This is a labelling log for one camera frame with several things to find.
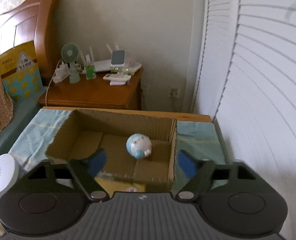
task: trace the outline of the wall outlet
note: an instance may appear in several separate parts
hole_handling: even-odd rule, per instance
[[[168,97],[169,98],[179,98],[180,97],[180,88],[168,87]]]

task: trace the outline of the circular pad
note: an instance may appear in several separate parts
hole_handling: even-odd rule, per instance
[[[262,197],[253,193],[237,193],[229,198],[229,206],[241,214],[255,214],[265,207]]]
[[[19,201],[19,206],[27,213],[41,214],[52,209],[56,202],[57,199],[54,195],[46,192],[36,192],[24,196]]]

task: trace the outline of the cardboard box flap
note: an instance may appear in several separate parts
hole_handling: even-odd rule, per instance
[[[152,162],[146,159],[137,160],[135,168],[136,181],[168,181],[168,163]]]
[[[86,159],[99,147],[102,132],[82,131],[75,139],[67,160]]]
[[[172,139],[171,139],[171,156],[169,161],[169,169],[168,169],[168,179],[173,181],[174,177],[174,161],[176,155],[176,147],[177,147],[177,120],[176,125],[173,127],[172,131]]]
[[[152,162],[169,163],[171,157],[171,144],[167,141],[151,140],[152,151],[147,158]]]
[[[110,134],[103,135],[100,148],[104,148],[107,154],[107,163],[103,171],[117,176],[133,176],[136,159],[127,152],[127,140],[128,137]]]
[[[77,117],[74,112],[71,112],[54,136],[53,142],[48,145],[46,157],[53,160],[54,164],[65,162],[79,133]]]
[[[172,118],[150,117],[139,114],[121,114],[100,110],[74,110],[83,130],[93,130],[117,136],[142,133],[151,140],[169,141],[176,122]]]

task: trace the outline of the small display screen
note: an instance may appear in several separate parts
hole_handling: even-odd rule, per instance
[[[111,55],[111,65],[123,65],[125,63],[125,51],[115,50]]]

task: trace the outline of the silver screw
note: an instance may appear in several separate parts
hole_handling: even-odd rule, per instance
[[[195,194],[193,194],[190,191],[181,191],[181,192],[179,192],[178,196],[181,199],[192,199],[195,197]]]
[[[102,199],[102,198],[105,198],[107,196],[106,192],[102,191],[102,190],[97,190],[97,191],[93,191],[90,196],[92,198],[95,198],[95,199]]]

